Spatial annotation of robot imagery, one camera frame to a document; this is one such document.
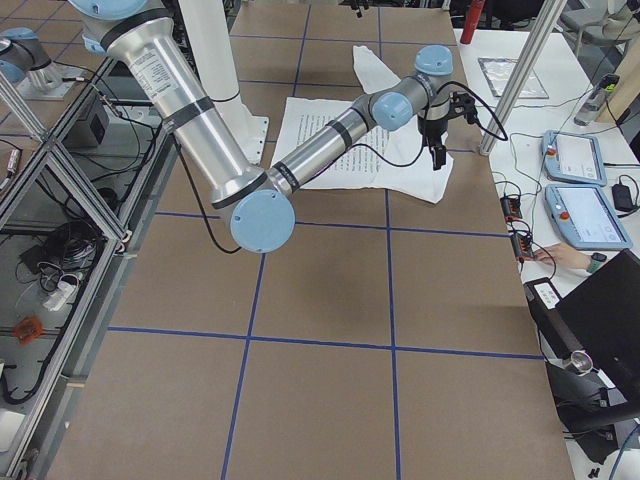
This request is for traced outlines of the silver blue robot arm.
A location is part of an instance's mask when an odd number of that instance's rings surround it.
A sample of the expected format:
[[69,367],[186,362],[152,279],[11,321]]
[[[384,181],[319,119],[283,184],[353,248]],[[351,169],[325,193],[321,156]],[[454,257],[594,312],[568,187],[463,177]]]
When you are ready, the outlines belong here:
[[62,75],[36,33],[27,27],[1,32],[1,72],[16,85],[28,78],[33,87],[47,92],[62,84]]
[[260,164],[269,121],[240,97],[224,8],[218,1],[180,5],[196,61],[173,38],[172,14],[160,1],[78,1],[86,48],[129,69],[165,129],[188,152],[211,186],[213,208],[236,243],[255,253],[291,236],[290,196],[323,172],[370,130],[397,130],[412,119],[444,122],[451,51],[422,48],[413,73],[356,99],[337,118],[273,167]]

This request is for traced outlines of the operator hand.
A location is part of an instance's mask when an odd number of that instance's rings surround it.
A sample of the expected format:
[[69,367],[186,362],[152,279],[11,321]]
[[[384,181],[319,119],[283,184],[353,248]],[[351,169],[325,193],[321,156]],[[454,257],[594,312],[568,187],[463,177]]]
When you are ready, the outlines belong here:
[[591,264],[591,257],[565,243],[557,243],[547,247],[539,247],[533,251],[535,261],[546,265],[559,266],[566,269],[586,271]]

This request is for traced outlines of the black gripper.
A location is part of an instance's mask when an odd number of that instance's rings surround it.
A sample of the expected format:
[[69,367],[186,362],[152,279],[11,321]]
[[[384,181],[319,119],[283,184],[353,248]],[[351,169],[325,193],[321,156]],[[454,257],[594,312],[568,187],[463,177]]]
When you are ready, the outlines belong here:
[[418,130],[422,138],[422,145],[429,147],[432,157],[433,170],[441,170],[446,165],[446,147],[443,135],[447,132],[449,103],[427,106],[418,113]]

